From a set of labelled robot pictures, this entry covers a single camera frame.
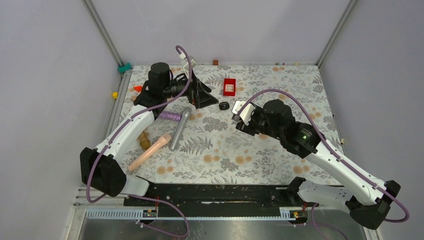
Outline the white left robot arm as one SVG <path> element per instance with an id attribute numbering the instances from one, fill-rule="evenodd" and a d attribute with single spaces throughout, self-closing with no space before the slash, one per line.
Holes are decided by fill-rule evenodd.
<path id="1" fill-rule="evenodd" d="M 160 116 L 169 99 L 186 97 L 189 104 L 202 109 L 219 102 L 211 91 L 191 69 L 173 76 L 167 63 L 154 63 L 141 93 L 122 122 L 95 148 L 86 147 L 81 151 L 81 180 L 87 186 L 86 195 L 94 188 L 110 197 L 136 195 L 142 205 L 152 204 L 155 192 L 149 188 L 150 183 L 141 177 L 126 175 L 119 162 L 141 132 Z"/>

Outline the black earbud charging case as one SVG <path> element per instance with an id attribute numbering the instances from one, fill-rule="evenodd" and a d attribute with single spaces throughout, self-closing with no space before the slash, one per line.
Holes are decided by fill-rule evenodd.
<path id="1" fill-rule="evenodd" d="M 230 108 L 230 104 L 226 101 L 220 102 L 218 107 L 221 111 L 228 110 Z"/>

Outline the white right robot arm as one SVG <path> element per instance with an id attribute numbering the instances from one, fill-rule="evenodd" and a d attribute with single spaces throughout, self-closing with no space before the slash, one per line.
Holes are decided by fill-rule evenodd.
<path id="1" fill-rule="evenodd" d="M 383 181 L 342 155 L 326 139 L 320 139 L 311 124 L 297 121 L 291 108 L 281 100 L 270 100 L 262 107 L 237 100 L 231 112 L 236 129 L 251 136 L 266 135 L 280 142 L 289 153 L 313 163 L 335 178 L 341 187 L 314 183 L 295 177 L 287 187 L 287 201 L 293 206 L 317 203 L 350 215 L 361 226 L 376 230 L 386 219 L 392 198 L 401 186 Z"/>

